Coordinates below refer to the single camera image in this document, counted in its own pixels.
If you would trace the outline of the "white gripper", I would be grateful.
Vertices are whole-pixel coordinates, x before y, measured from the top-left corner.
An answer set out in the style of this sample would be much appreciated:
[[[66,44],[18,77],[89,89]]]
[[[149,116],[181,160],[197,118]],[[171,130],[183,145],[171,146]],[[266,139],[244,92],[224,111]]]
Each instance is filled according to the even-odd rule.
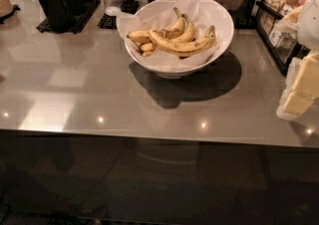
[[[319,50],[319,0],[305,0],[298,17],[297,39],[310,50]],[[319,98],[319,53],[293,58],[276,114],[283,119],[302,116]]]

